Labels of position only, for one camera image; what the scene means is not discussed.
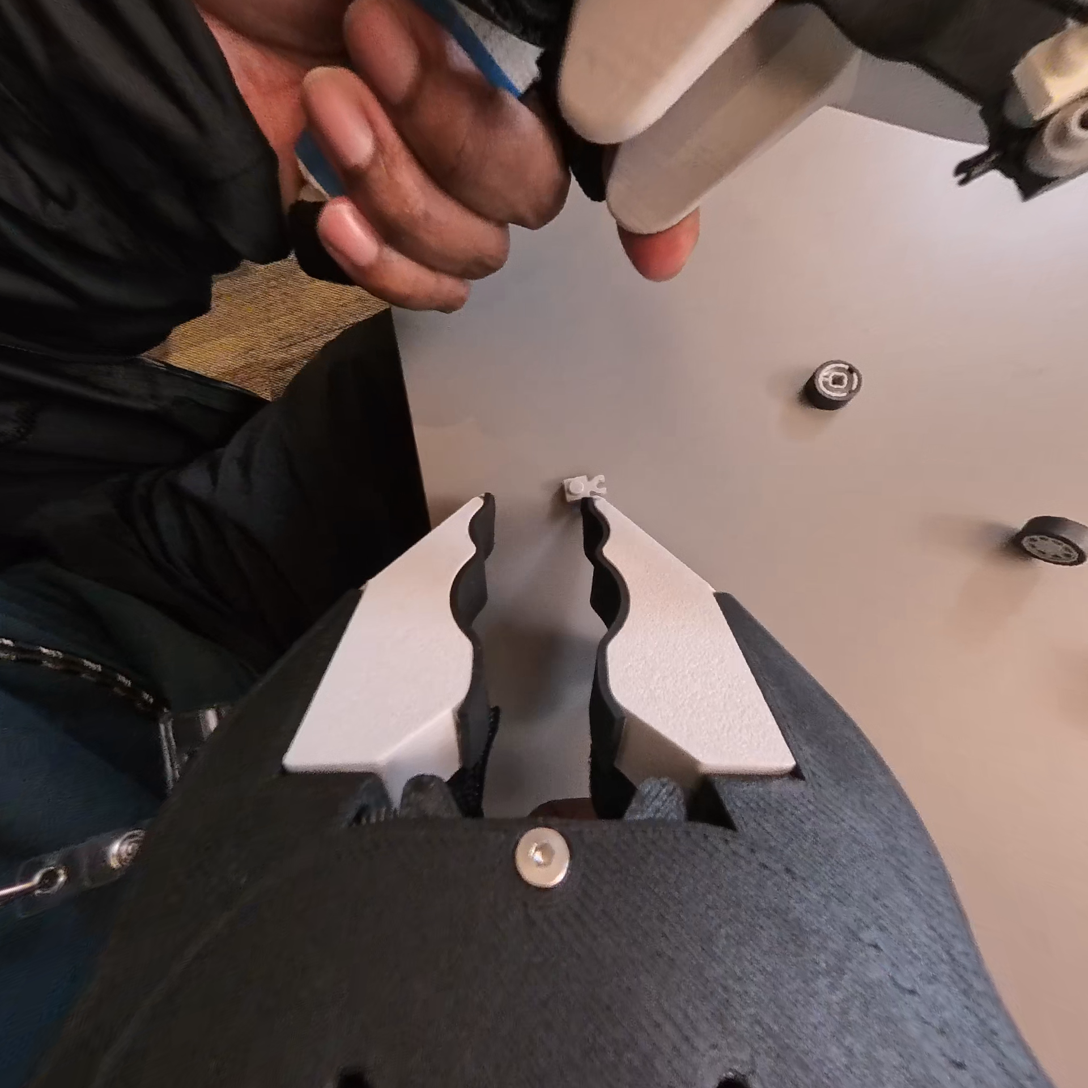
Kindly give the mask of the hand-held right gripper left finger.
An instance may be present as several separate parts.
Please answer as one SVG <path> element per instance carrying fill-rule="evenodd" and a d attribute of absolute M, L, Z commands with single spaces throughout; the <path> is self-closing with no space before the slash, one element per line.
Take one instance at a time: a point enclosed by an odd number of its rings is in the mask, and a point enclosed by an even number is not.
<path fill-rule="evenodd" d="M 370 579 L 292 739 L 288 772 L 452 782 L 480 815 L 497 728 L 473 625 L 487 599 L 495 498 L 477 496 Z"/>

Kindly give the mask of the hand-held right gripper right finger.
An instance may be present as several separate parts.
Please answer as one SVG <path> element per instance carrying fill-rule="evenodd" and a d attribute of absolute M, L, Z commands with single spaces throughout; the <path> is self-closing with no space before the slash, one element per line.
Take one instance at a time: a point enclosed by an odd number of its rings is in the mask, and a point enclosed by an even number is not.
<path fill-rule="evenodd" d="M 580 510 L 605 626 L 590 698 L 596 815 L 621 818 L 651 780 L 689 796 L 713 778 L 796 775 L 714 588 L 609 500 Z"/>

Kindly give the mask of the person's left forearm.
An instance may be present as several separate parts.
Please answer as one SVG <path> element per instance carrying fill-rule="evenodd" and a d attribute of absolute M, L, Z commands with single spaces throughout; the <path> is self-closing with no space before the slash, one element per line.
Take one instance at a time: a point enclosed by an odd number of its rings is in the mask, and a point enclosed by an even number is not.
<path fill-rule="evenodd" d="M 139 355 L 289 249 L 277 154 L 191 2 L 2 2 L 3 345 Z"/>

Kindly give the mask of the grey desk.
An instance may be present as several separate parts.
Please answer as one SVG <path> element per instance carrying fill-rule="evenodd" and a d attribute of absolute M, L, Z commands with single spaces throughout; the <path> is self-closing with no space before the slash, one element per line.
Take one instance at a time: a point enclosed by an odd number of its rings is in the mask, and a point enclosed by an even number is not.
<path fill-rule="evenodd" d="M 725 182 L 669 283 L 576 188 L 452 316 L 397 312 L 434 521 L 496 498 L 479 631 L 493 817 L 588 794 L 604 627 L 564 478 L 735 596 L 880 751 L 1058 1086 L 1086 1086 L 1086 180 L 1029 202 L 970 148 L 823 109 Z M 831 359 L 837 411 L 801 400 Z"/>

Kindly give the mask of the person's left hand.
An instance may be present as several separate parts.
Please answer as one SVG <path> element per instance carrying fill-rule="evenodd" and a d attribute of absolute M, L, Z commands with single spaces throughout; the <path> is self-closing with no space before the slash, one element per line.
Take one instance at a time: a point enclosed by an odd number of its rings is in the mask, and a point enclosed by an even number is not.
<path fill-rule="evenodd" d="M 491 86 L 415 2 L 196 7 L 277 154 L 282 205 L 301 193 L 304 129 L 326 156 L 345 195 L 319 214 L 321 246 L 378 299 L 456 311 L 506 262 L 511 226 L 562 211 L 571 176 L 543 106 Z"/>

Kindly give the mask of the person's black jacket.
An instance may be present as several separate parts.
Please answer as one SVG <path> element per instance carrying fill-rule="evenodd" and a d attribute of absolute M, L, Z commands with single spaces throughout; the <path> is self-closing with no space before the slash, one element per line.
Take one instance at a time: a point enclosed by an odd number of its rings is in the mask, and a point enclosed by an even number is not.
<path fill-rule="evenodd" d="M 392 316 L 275 401 L 147 358 L 2 348 L 2 594 L 49 647 L 262 673 L 430 529 Z"/>

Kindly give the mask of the dark stitched belt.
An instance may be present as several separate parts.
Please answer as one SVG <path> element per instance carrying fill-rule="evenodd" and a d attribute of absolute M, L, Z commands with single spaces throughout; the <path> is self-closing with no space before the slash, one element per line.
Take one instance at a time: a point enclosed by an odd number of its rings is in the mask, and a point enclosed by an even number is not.
<path fill-rule="evenodd" d="M 145 717 L 154 719 L 160 777 L 165 795 L 173 791 L 188 763 L 234 709 L 232 702 L 220 702 L 188 712 L 171 710 L 162 700 L 137 687 L 125 673 L 119 673 L 100 662 L 8 636 L 1 638 L 1 660 L 72 675 L 95 687 L 102 687 Z"/>

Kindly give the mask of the person's blue jeans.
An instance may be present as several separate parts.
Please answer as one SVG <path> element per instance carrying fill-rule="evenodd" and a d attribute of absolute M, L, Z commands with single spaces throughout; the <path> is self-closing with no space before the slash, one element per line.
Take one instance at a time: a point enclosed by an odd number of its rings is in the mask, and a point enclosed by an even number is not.
<path fill-rule="evenodd" d="M 1 634 L 125 673 L 166 707 L 240 698 L 256 673 L 140 599 L 25 562 L 2 573 Z M 154 719 L 102 687 L 2 660 L 1 868 L 154 816 L 164 793 Z M 119 883 L 32 917 L 2 908 L 1 1081 L 22 1086 L 91 978 Z"/>

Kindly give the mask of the small black toy wheel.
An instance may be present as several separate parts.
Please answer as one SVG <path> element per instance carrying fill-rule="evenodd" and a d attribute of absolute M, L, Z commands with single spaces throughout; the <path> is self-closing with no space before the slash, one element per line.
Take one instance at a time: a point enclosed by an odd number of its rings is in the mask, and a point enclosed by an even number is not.
<path fill-rule="evenodd" d="M 820 411 L 837 411 L 860 394 L 863 372 L 846 360 L 823 361 L 807 378 L 800 392 L 801 400 Z"/>

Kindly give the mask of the metal key clip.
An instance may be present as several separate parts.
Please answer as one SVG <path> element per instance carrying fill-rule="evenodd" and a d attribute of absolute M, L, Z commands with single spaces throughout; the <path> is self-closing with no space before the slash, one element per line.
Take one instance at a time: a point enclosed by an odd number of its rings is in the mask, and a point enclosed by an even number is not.
<path fill-rule="evenodd" d="M 26 860 L 2 880 L 1 907 L 30 917 L 113 885 L 129 871 L 147 828 L 137 823 Z"/>

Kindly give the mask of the black tire with grey rim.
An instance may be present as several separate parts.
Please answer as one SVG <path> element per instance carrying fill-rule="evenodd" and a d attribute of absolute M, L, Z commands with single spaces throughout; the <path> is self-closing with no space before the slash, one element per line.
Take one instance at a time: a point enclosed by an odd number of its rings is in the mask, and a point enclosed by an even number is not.
<path fill-rule="evenodd" d="M 1012 546 L 1040 562 L 1075 567 L 1087 562 L 1087 526 L 1053 515 L 1030 518 L 1013 534 Z"/>

